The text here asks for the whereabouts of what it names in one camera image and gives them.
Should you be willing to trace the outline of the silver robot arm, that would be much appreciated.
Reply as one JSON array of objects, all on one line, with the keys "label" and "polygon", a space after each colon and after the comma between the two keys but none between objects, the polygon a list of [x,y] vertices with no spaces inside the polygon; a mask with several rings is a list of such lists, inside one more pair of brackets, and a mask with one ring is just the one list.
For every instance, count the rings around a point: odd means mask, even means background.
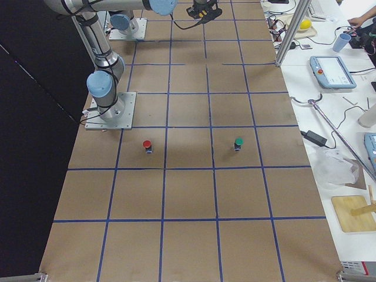
[{"label": "silver robot arm", "polygon": [[99,127],[110,124],[120,127],[128,104],[123,95],[117,92],[117,85],[125,71],[121,56],[114,52],[100,23],[98,12],[110,13],[110,23],[120,32],[136,32],[138,26],[134,18],[135,10],[145,9],[167,16],[172,15],[177,1],[46,1],[46,5],[58,13],[58,17],[74,18],[82,33],[83,43],[88,44],[88,52],[95,66],[86,86],[96,102],[97,115],[84,119],[85,123],[98,122]]},{"label": "silver robot arm", "polygon": [[135,20],[133,10],[110,11],[110,23],[124,35],[133,34],[138,31],[139,25]]}]

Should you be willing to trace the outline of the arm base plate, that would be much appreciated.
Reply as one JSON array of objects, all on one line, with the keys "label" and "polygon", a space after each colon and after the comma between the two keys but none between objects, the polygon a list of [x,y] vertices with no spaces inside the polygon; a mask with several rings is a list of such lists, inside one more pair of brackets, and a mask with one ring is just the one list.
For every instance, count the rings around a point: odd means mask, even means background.
[{"label": "arm base plate", "polygon": [[144,41],[146,35],[146,18],[111,17],[112,30],[110,41]]},{"label": "arm base plate", "polygon": [[97,104],[92,98],[90,107],[93,111],[85,117],[86,130],[131,130],[136,103],[136,92],[119,92],[117,102],[108,110],[98,112]]}]

